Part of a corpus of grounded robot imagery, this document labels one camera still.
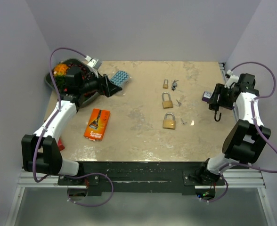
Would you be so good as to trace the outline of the small brass padlock with keys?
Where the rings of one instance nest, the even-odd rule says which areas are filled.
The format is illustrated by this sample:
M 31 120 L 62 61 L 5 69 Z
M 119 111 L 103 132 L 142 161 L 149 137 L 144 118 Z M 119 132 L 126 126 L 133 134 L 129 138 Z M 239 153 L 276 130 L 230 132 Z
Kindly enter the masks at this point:
M 164 79 L 163 81 L 163 89 L 167 89 L 169 87 L 169 81 L 167 79 Z

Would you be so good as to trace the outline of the long shackle brass padlock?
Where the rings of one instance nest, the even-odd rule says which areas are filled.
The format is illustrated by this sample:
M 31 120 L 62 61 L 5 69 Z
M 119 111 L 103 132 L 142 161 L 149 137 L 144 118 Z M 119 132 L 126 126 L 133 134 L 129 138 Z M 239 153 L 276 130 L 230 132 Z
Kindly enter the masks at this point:
M 162 105 L 163 105 L 163 109 L 169 109 L 169 108 L 173 108 L 173 102 L 171 100 L 171 96 L 169 92 L 163 92 L 162 93 Z

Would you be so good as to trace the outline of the short shackle brass padlock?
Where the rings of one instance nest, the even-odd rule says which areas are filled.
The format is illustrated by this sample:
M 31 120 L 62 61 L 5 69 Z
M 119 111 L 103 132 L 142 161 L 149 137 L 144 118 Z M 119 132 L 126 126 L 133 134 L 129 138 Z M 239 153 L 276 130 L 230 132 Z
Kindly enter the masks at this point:
M 163 120 L 163 129 L 175 129 L 176 121 L 173 113 L 166 113 Z

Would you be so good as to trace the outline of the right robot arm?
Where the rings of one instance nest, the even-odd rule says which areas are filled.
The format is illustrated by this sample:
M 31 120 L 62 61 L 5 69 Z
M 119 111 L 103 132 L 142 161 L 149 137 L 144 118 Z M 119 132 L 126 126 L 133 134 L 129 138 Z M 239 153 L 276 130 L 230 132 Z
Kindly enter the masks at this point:
M 251 103 L 259 96 L 255 87 L 255 76 L 243 73 L 226 74 L 225 84 L 216 84 L 208 101 L 209 109 L 214 111 L 216 122 L 221 120 L 219 108 L 238 108 L 238 121 L 226 137 L 222 153 L 204 161 L 195 171 L 198 181 L 203 185 L 217 182 L 224 171 L 237 163 L 255 163 L 269 139 L 271 130 L 266 128 L 259 116 L 258 109 L 252 110 Z

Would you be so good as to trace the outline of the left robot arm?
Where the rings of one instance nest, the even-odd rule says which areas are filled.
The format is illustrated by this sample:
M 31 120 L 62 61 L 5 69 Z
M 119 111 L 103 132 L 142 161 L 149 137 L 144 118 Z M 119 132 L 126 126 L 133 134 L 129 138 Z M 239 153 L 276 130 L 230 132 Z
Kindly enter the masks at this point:
M 80 164 L 62 157 L 57 144 L 59 138 L 68 122 L 79 111 L 86 93 L 97 92 L 111 97 L 122 90 L 107 75 L 100 75 L 95 69 L 90 69 L 90 74 L 91 78 L 85 79 L 79 67 L 67 69 L 66 88 L 59 94 L 53 112 L 38 130 L 32 135 L 24 135 L 21 140 L 25 171 L 53 176 L 67 175 L 75 185 L 84 182 L 85 173 L 80 170 Z

